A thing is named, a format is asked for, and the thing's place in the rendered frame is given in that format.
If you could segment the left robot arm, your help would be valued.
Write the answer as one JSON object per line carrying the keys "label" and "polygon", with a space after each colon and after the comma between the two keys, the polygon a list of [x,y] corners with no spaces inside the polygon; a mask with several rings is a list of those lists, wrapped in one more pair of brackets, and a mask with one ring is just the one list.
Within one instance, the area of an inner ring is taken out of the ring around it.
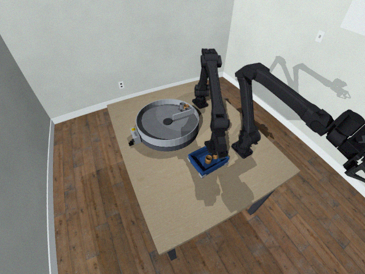
{"label": "left robot arm", "polygon": [[244,159],[251,155],[253,151],[250,147],[252,144],[258,144],[257,142],[261,140],[258,127],[254,123],[252,80],[262,84],[280,98],[300,116],[306,123],[305,125],[312,131],[320,136],[328,132],[326,139],[334,147],[337,148],[351,136],[340,146],[351,158],[365,148],[365,120],[358,113],[347,110],[334,120],[324,109],[310,103],[270,73],[270,69],[262,63],[253,63],[242,67],[235,72],[235,77],[237,77],[240,86],[243,124],[239,141],[233,143],[232,148],[241,158]]}

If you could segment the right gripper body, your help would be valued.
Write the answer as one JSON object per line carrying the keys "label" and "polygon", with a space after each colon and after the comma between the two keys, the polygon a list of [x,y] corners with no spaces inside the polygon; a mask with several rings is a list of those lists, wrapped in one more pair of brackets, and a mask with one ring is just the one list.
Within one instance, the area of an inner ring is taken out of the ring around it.
{"label": "right gripper body", "polygon": [[205,141],[204,142],[205,146],[207,147],[207,150],[209,153],[213,153],[213,152],[216,152],[216,150],[211,150],[211,147],[210,147],[210,140],[208,141]]}

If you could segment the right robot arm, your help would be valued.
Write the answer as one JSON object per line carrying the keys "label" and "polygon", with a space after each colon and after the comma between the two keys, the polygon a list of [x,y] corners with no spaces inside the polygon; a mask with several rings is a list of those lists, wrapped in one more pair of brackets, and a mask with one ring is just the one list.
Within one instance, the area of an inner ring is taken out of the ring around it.
{"label": "right robot arm", "polygon": [[[218,67],[222,66],[221,56],[217,54],[215,49],[201,50],[201,74],[198,84],[194,87],[195,99],[192,102],[199,108],[208,107],[206,101],[207,96],[210,97],[212,103],[210,129],[212,131],[210,140],[211,150],[216,150],[218,158],[223,159],[228,156],[228,150],[225,140],[225,131],[230,126],[230,120],[225,112],[222,102],[220,81],[218,77]],[[209,84],[207,81],[209,79]],[[221,117],[223,116],[223,117]]]}

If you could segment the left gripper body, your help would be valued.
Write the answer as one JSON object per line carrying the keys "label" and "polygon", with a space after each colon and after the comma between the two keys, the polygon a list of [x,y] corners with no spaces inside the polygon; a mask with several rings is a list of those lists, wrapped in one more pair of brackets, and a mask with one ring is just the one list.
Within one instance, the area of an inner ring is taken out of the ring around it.
{"label": "left gripper body", "polygon": [[361,150],[361,152],[359,152],[358,154],[356,154],[353,158],[351,158],[345,151],[343,151],[340,146],[345,143],[348,139],[346,139],[344,142],[342,142],[339,146],[338,146],[338,150],[348,159],[348,161],[345,162],[345,164],[343,165],[344,168],[347,170],[345,172],[348,173],[351,170],[353,170],[355,167],[357,167],[358,162],[357,160],[361,159],[362,157],[365,157],[365,148]]}

